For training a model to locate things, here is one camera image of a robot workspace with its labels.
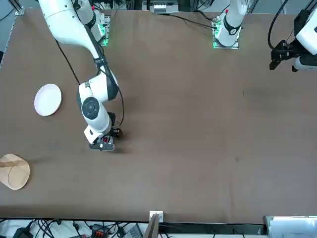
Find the black cable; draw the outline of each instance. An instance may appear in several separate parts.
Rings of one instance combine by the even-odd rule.
[[[103,228],[104,228],[104,235],[105,235],[105,223],[104,223],[104,221],[103,221]]]
[[[226,6],[226,7],[221,11],[221,13],[223,13],[223,11],[225,11],[229,6],[230,6],[230,4],[229,4],[228,6]]]
[[[196,21],[189,20],[189,19],[184,18],[184,17],[181,17],[181,16],[176,16],[176,15],[169,15],[169,16],[177,17],[177,18],[179,18],[179,19],[183,19],[183,20],[185,20],[185,21],[192,22],[192,23],[194,23],[194,24],[196,24],[196,25],[199,25],[199,26],[204,26],[204,27],[211,28],[211,29],[217,29],[215,26],[208,26],[208,25],[205,25],[205,24],[202,24],[202,23],[198,23],[198,22],[196,22]]]
[[[202,11],[200,11],[200,10],[197,9],[197,10],[195,10],[194,12],[198,12],[198,13],[200,13],[201,15],[203,15],[203,17],[206,18],[207,20],[212,21],[212,18],[207,17]]]
[[[242,237],[245,238],[243,233],[238,233],[235,229],[232,229],[232,231],[233,231],[234,234],[242,235]]]
[[[307,9],[309,8],[309,6],[310,6],[314,1],[315,1],[315,0],[311,0],[311,1],[307,4],[305,10],[307,10]]]
[[[312,7],[312,10],[316,7],[317,2],[315,2],[314,6]]]
[[[277,50],[273,45],[272,45],[272,43],[271,43],[271,33],[272,33],[272,28],[273,28],[273,25],[274,25],[274,23],[275,23],[275,21],[276,21],[276,19],[277,19],[277,17],[279,16],[279,14],[281,13],[281,11],[282,11],[282,9],[285,7],[285,5],[287,4],[287,2],[288,2],[288,0],[285,0],[284,2],[283,2],[283,4],[282,4],[282,6],[279,8],[279,10],[277,11],[277,13],[276,13],[276,15],[275,15],[275,17],[273,18],[273,21],[272,21],[272,23],[271,23],[271,25],[270,25],[270,27],[269,27],[269,30],[268,30],[268,34],[267,34],[267,43],[268,43],[268,45],[269,45],[269,47],[273,50],[273,51],[275,51],[275,52],[287,52],[288,50]]]
[[[114,223],[114,224],[106,225],[105,227],[110,227],[110,226],[111,226],[111,227],[108,229],[108,231],[109,231],[109,230],[111,230],[116,224],[119,225],[119,224],[121,224],[121,223],[122,223],[122,222],[119,222],[119,223],[116,222],[116,223]],[[97,232],[97,231],[100,231],[101,229],[103,229],[103,227],[98,228],[98,229],[96,230],[96,232]]]
[[[291,35],[292,35],[293,31],[294,31],[294,28],[293,28],[293,30],[292,30],[292,32],[291,32],[291,34],[289,34],[289,36],[287,37],[286,41],[288,41],[288,39],[291,37]]]
[[[46,233],[45,230],[43,229],[45,227],[45,223],[43,222],[43,220],[41,220],[41,222],[42,222],[42,225],[40,225],[40,220],[38,220],[38,225],[40,227],[40,230],[43,232],[43,235],[47,235],[49,238],[53,238],[50,234]]]
[[[100,6],[94,4],[94,6],[97,7],[98,10],[105,10],[104,6],[101,3],[99,3],[99,5],[102,7],[102,9],[100,8]]]
[[[79,225],[77,223],[75,223],[75,220],[73,220],[73,227],[75,228],[77,234],[79,237],[82,237],[82,235],[79,233]]]
[[[7,15],[5,15],[3,18],[1,18],[0,21],[4,20],[7,16],[9,16],[10,13],[13,12],[13,10],[14,10],[14,8]]]
[[[86,224],[86,226],[87,226],[89,229],[91,229],[91,230],[93,229],[93,226],[89,226],[86,221],[84,221],[84,223]]]
[[[39,225],[40,228],[39,228],[38,232],[36,233],[36,235],[34,236],[34,238],[36,238],[38,236],[38,234],[39,234],[39,232],[42,229],[44,224],[40,225],[40,221],[38,221],[38,225]]]
[[[54,236],[53,236],[53,234],[52,234],[52,232],[51,232],[51,230],[50,230],[50,225],[51,225],[53,222],[55,222],[55,220],[52,220],[52,221],[50,221],[50,222],[47,224],[47,226],[46,226],[45,229],[44,229],[42,238],[44,238],[44,237],[45,237],[45,234],[47,234],[47,233],[46,233],[46,230],[50,233],[51,237],[54,238]]]
[[[102,73],[104,73],[105,75],[107,75],[106,72],[104,72],[102,69],[99,69],[99,70],[100,70]],[[114,125],[113,127],[121,126],[122,123],[123,123],[123,120],[124,120],[124,100],[123,100],[122,92],[121,92],[121,90],[120,90],[120,88],[119,88],[118,85],[117,85],[117,89],[118,89],[119,94],[120,94],[120,97],[121,97],[121,103],[122,103],[122,118],[121,118],[121,122],[120,122],[119,124],[117,124],[117,125]]]
[[[208,0],[205,0],[198,8],[196,8],[196,10],[194,11],[197,11],[199,8],[201,8]]]
[[[122,228],[126,227],[126,226],[129,225],[129,224],[130,224],[130,222],[128,222],[127,224],[125,224],[124,226],[122,226]]]
[[[61,53],[63,54],[65,60],[67,61],[68,66],[70,67],[70,70],[72,71],[72,73],[73,73],[73,75],[74,75],[74,77],[75,77],[75,79],[76,79],[78,85],[80,85],[79,80],[78,80],[78,78],[77,78],[77,76],[76,76],[76,74],[75,74],[75,72],[74,72],[74,70],[73,70],[73,67],[70,65],[70,62],[68,61],[68,58],[66,57],[64,51],[61,49],[61,47],[60,47],[58,41],[57,41],[57,40],[55,40],[55,41],[56,41],[56,44],[58,45],[59,50],[61,51]]]

